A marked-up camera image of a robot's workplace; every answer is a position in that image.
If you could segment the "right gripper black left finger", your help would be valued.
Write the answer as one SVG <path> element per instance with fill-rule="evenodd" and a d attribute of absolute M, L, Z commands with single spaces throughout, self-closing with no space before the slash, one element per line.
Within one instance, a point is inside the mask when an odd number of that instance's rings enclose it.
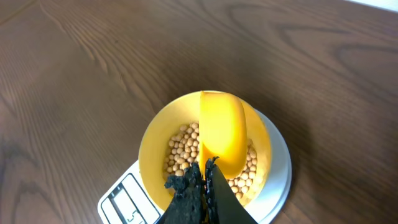
<path fill-rule="evenodd" d="M 158 219 L 160 224 L 199 224 L 205 219 L 203 202 L 203 179 L 199 165 L 194 162 L 184 169 L 182 176 L 170 175 L 166 189 L 174 189 L 174 195 L 164 214 Z"/>

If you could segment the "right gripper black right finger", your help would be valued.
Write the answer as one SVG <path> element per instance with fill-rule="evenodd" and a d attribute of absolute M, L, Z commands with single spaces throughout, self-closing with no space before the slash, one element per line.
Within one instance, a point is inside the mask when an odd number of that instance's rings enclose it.
<path fill-rule="evenodd" d="M 217 158 L 208 159 L 205 164 L 205 200 L 209 223 L 257 224 L 231 190 L 215 163 Z"/>

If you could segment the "yellow measuring scoop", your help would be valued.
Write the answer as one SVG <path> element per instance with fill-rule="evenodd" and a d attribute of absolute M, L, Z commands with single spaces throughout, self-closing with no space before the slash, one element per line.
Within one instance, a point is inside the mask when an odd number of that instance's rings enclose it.
<path fill-rule="evenodd" d="M 246 117 L 241 100 L 229 93 L 200 93 L 200 154 L 203 172 L 207 160 L 216 158 L 216 165 L 227 178 L 236 177 L 244 168 L 247 152 Z"/>

